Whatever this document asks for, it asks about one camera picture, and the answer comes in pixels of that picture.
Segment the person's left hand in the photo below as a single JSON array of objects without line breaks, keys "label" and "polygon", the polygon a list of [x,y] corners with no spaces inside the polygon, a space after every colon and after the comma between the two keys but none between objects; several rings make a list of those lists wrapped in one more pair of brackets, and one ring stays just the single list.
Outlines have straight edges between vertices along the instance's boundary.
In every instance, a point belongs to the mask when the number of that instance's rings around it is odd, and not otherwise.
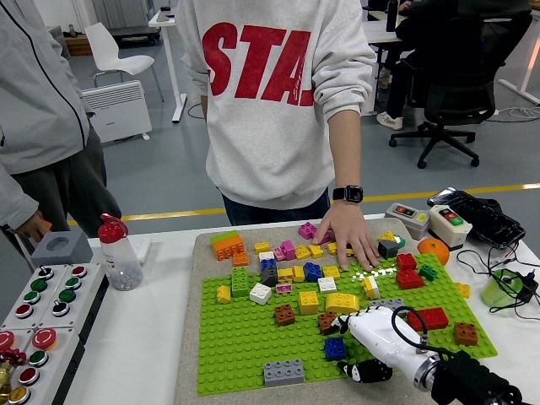
[{"label": "person's left hand", "polygon": [[329,230],[334,233],[337,260],[343,270],[348,267],[347,245],[350,245],[365,270],[379,265],[379,253],[359,203],[335,201],[320,222],[312,243],[320,245],[321,238]]}]

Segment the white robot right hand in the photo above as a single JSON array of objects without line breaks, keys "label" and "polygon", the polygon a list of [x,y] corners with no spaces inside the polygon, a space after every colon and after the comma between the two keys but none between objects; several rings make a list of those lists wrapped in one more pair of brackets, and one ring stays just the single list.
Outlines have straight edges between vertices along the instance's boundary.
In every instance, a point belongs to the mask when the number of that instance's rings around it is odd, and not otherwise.
[{"label": "white robot right hand", "polygon": [[418,335],[399,316],[387,307],[371,307],[348,315],[338,316],[332,324],[350,331],[383,364],[400,369],[421,391],[428,391],[428,375],[438,360],[433,351],[421,342]]}]

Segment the person's right hand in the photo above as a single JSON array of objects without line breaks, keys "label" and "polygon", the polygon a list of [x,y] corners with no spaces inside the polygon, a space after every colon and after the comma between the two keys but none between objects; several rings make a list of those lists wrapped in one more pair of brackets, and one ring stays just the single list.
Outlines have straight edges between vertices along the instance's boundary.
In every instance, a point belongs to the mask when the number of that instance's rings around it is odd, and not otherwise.
[{"label": "person's right hand", "polygon": [[14,233],[32,239],[34,242],[40,242],[49,231],[41,211],[36,210],[29,219],[14,230]]}]

